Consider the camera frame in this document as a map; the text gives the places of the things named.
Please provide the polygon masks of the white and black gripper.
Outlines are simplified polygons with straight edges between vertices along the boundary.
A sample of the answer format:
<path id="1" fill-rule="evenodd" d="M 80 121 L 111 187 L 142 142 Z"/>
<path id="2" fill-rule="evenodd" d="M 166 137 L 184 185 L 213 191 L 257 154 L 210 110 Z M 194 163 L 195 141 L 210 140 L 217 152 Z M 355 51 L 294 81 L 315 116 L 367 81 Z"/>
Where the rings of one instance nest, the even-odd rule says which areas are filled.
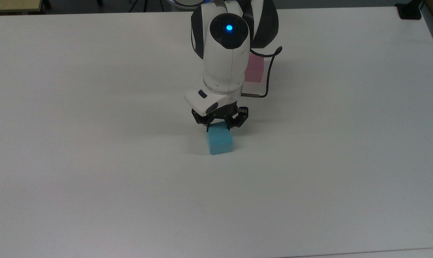
<path id="1" fill-rule="evenodd" d="M 208 132 L 215 119 L 223 120 L 228 130 L 244 124 L 249 117 L 249 108 L 237 106 L 240 96 L 240 89 L 232 92 L 203 89 L 185 93 L 185 100 L 192 108 L 196 123 L 206 126 Z"/>

